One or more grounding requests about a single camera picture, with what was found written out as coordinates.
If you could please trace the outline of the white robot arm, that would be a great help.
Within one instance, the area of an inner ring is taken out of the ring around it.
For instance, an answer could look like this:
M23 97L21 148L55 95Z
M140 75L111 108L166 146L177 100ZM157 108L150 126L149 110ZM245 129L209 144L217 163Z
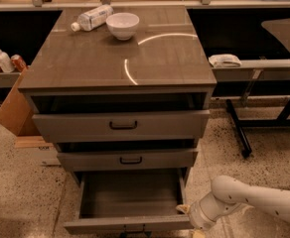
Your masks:
M255 186L236 178L218 176L211 182L211 191L192 204L179 204L195 228L193 238L205 238L217 220L235 212L242 204L253 206L290 223L290 190Z

